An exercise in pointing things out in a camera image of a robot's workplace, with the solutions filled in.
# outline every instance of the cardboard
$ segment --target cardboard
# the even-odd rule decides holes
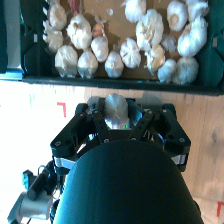
[[[156,9],[163,17],[164,24],[164,33],[172,34],[177,39],[181,35],[181,32],[172,32],[169,29],[167,22],[167,6],[172,0],[147,0],[147,10],[154,8]],[[91,27],[93,28],[96,24],[95,16],[99,16],[101,19],[106,19],[107,23],[105,25],[105,33],[109,41],[109,49],[113,50],[113,44],[121,44],[125,41],[126,38],[130,37],[136,40],[135,34],[135,23],[130,23],[125,16],[125,7],[121,7],[121,4],[124,0],[83,0],[83,15],[89,21]],[[67,0],[61,0],[61,5],[65,8],[66,11],[69,11],[70,6],[67,3]],[[113,10],[113,15],[110,16],[107,12],[107,9]],[[68,23],[71,19],[71,13],[68,15]],[[63,30],[64,36],[67,36],[66,30]],[[141,52],[142,60],[141,64],[136,69],[124,68],[121,78],[125,79],[146,79],[146,80],[155,80],[156,76],[153,76],[148,68],[145,68],[146,65],[146,56],[144,52]],[[173,58],[178,60],[180,55],[178,52],[170,54],[166,52],[166,59]],[[96,77],[108,77],[105,72],[104,63],[99,63],[99,68],[95,75]]]

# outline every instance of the black cylinder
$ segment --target black cylinder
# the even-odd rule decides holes
[[[84,154],[55,224],[203,223],[174,162],[153,143],[121,140]]]

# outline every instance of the red marking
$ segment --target red marking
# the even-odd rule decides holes
[[[66,117],[66,104],[65,103],[57,103],[58,106],[63,106],[64,117]]]
[[[221,206],[224,205],[224,202],[218,201],[218,208],[217,208],[217,217],[220,216],[221,213]]]

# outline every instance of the white garlic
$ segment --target white garlic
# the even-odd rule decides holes
[[[98,69],[98,61],[95,55],[88,49],[78,60],[78,72],[82,78],[90,79]]]
[[[48,20],[54,30],[62,30],[67,24],[67,15],[59,4],[52,4],[48,11]]]
[[[160,82],[171,82],[177,72],[177,63],[173,59],[168,59],[158,70],[158,79]]]
[[[146,12],[146,0],[125,0],[121,6],[125,7],[125,15],[128,21],[136,23]]]
[[[177,50],[183,57],[195,56],[207,42],[207,23],[204,18],[197,17],[187,25],[178,39]]]
[[[106,63],[105,70],[110,78],[119,78],[122,75],[124,64],[121,60],[121,56],[115,52],[110,52]]]
[[[131,38],[127,38],[126,42],[121,45],[120,55],[123,63],[128,68],[136,68],[141,63],[139,48],[137,43]]]
[[[167,20],[171,30],[180,31],[188,19],[187,6],[182,2],[172,1],[167,8]]]
[[[166,51],[174,53],[177,49],[176,38],[172,35],[163,34],[161,45]]]
[[[149,51],[151,46],[159,44],[163,31],[162,16],[155,9],[149,9],[136,26],[137,44],[140,50]]]
[[[152,75],[165,63],[165,51],[159,44],[145,52],[145,56],[147,56],[147,67]]]
[[[48,44],[48,48],[52,53],[57,53],[58,49],[63,45],[63,36],[61,31],[55,31],[49,21],[43,23],[45,30],[43,35],[44,41]]]
[[[109,95],[104,101],[104,118],[110,128],[121,129],[128,122],[126,99],[116,93]]]
[[[67,28],[67,34],[77,49],[87,49],[92,41],[92,32],[89,22],[83,15],[74,16]]]
[[[98,62],[106,61],[109,54],[109,47],[108,47],[108,40],[105,35],[102,37],[94,38],[91,43],[91,48]]]
[[[204,16],[207,9],[207,2],[194,1],[191,4],[188,4],[189,22],[193,22],[199,16]]]
[[[78,55],[71,46],[62,46],[55,56],[55,67],[61,77],[75,77],[77,74]]]
[[[177,62],[177,73],[173,78],[176,84],[189,84],[195,81],[199,70],[199,64],[195,58],[181,58]]]

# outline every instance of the bolt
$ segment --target bolt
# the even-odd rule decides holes
[[[55,146],[59,146],[59,145],[61,145],[61,142],[60,141],[58,141],[58,142],[55,143]]]
[[[184,138],[180,138],[179,141],[182,142],[182,143],[184,143],[185,142],[185,139]]]

